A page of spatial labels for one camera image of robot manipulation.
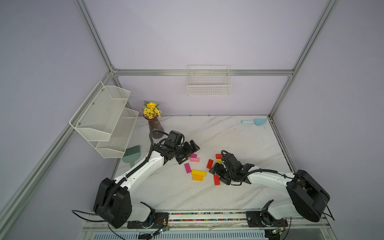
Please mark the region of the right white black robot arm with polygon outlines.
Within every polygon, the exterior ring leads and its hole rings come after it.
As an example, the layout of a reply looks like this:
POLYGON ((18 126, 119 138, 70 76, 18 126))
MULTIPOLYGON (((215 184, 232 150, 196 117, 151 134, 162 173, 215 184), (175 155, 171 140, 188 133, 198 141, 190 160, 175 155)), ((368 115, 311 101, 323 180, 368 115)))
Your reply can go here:
POLYGON ((330 195, 304 170, 281 173, 257 168, 252 164, 245 164, 237 170, 223 163, 216 163, 209 173, 219 176, 219 180, 226 185, 256 184, 286 194, 288 197, 285 199, 269 200, 259 211, 262 226, 271 226, 275 221, 299 216, 317 223, 328 209, 330 195))

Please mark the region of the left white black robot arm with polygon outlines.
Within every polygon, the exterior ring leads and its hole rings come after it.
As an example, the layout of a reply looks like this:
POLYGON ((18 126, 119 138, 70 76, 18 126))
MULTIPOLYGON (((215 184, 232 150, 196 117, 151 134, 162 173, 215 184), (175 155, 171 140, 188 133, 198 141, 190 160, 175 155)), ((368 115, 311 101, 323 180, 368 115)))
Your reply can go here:
POLYGON ((154 134, 149 133, 150 149, 146 157, 139 161, 126 173, 114 178, 105 178, 99 185, 91 216, 100 217, 100 223, 107 223, 114 228, 124 224, 138 224, 150 228, 156 222, 156 210, 150 205, 140 202, 133 204, 132 195, 152 173, 167 162, 176 159, 178 164, 184 163, 200 150, 193 141, 187 142, 185 136, 177 131, 163 133, 166 138, 157 144, 154 134))

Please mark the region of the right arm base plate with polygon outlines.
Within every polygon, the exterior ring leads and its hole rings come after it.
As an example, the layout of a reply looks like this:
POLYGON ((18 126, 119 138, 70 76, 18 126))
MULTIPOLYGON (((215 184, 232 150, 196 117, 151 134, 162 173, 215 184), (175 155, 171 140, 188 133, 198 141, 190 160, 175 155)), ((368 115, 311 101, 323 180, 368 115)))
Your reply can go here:
POLYGON ((288 223, 285 219, 275 219, 266 211, 248 211, 246 219, 250 228, 266 228, 266 227, 287 227, 288 223))

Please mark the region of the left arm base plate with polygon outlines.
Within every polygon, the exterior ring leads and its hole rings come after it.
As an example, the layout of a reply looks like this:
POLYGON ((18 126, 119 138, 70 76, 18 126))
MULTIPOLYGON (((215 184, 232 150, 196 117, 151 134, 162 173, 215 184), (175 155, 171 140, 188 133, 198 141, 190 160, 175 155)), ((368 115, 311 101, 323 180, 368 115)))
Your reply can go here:
POLYGON ((127 222, 127 229, 159 229, 168 224, 169 213, 155 212, 150 214, 144 222, 127 222))

